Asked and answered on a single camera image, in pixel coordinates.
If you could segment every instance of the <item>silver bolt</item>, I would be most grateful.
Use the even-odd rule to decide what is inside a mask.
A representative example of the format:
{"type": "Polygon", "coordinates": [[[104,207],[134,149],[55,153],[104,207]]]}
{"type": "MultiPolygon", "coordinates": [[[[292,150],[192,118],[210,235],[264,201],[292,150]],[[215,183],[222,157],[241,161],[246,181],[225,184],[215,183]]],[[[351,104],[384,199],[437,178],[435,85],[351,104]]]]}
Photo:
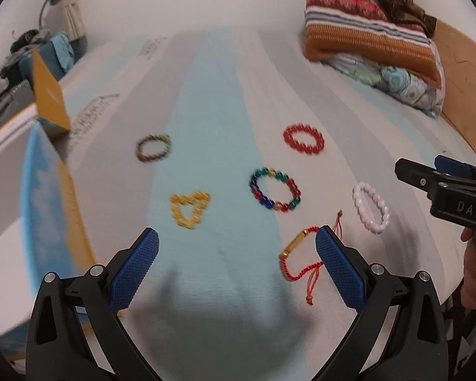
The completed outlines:
{"type": "Polygon", "coordinates": [[[90,275],[99,276],[102,273],[103,270],[104,270],[104,268],[100,265],[92,266],[92,269],[90,269],[90,275]]]}
{"type": "Polygon", "coordinates": [[[56,278],[56,275],[53,272],[49,272],[49,274],[46,274],[46,276],[44,277],[44,281],[46,281],[47,283],[50,283],[50,282],[53,282],[55,278],[56,278]]]}
{"type": "Polygon", "coordinates": [[[370,269],[372,269],[372,272],[376,275],[384,274],[384,267],[380,264],[373,264],[370,269]]]}
{"type": "Polygon", "coordinates": [[[418,276],[420,277],[420,279],[424,282],[428,282],[430,281],[430,275],[428,272],[425,272],[425,271],[421,271],[418,276]]]}

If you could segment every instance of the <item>wooden headboard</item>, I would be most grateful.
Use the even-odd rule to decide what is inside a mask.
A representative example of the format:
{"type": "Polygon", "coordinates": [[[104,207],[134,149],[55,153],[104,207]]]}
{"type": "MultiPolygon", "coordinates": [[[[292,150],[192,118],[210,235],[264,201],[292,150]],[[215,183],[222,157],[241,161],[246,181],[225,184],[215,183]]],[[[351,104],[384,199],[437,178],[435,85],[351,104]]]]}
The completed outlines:
{"type": "Polygon", "coordinates": [[[433,40],[446,75],[443,117],[476,153],[476,43],[442,21],[433,40]]]}

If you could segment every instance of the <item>bed sheet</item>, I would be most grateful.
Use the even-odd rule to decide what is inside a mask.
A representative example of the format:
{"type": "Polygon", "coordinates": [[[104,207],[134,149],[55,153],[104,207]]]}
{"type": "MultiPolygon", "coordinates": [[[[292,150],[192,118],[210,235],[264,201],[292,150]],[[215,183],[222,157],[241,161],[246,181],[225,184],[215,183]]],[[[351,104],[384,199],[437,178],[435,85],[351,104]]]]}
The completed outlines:
{"type": "MultiPolygon", "coordinates": [[[[98,95],[72,117],[67,163],[99,262],[145,227],[158,231],[159,255],[122,322],[163,380],[311,379],[355,312],[325,269],[307,305],[306,280],[285,281],[278,255],[302,229],[333,225],[339,210],[343,242],[369,263],[405,276],[428,271],[441,302],[460,282],[461,228],[430,216],[425,194],[394,174],[401,157],[433,165],[444,154],[476,164],[442,119],[309,63],[291,34],[184,33],[143,42],[119,63],[115,72],[95,69],[90,80],[100,89],[94,85],[98,95]],[[282,133],[293,123],[321,131],[324,151],[289,148],[282,133]],[[138,161],[136,142],[164,132],[171,154],[138,161]],[[255,201],[249,178],[263,166],[295,179],[302,195],[294,211],[268,211],[255,201]],[[390,207],[381,235],[356,215],[359,181],[390,207]],[[202,223],[177,226],[169,196],[198,189],[212,197],[202,223]]],[[[74,87],[74,98],[91,97],[74,87]]],[[[267,179],[262,188],[274,200],[289,197],[280,182],[267,179]]],[[[313,237],[288,258],[296,272],[316,261],[313,237]]],[[[392,311],[367,366],[379,358],[393,318],[392,311]]]]}

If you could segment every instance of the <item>open cardboard box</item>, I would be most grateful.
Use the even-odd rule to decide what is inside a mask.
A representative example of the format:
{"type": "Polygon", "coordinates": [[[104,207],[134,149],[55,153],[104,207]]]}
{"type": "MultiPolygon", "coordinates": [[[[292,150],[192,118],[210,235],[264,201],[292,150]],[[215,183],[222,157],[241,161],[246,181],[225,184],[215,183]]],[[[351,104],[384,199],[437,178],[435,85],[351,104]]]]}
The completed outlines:
{"type": "Polygon", "coordinates": [[[72,178],[50,142],[70,131],[61,89],[34,53],[36,102],[0,129],[0,349],[24,357],[44,274],[85,273],[95,260],[72,178]]]}

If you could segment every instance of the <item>curtain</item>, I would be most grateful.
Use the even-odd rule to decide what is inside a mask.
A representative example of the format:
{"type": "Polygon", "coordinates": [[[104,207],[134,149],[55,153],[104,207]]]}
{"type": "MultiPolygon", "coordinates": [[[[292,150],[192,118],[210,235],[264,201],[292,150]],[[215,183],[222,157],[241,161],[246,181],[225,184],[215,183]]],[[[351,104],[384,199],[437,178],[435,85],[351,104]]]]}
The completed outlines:
{"type": "Polygon", "coordinates": [[[69,37],[69,41],[76,40],[85,35],[85,26],[81,19],[81,12],[77,6],[76,0],[61,0],[63,22],[65,32],[69,37]]]}

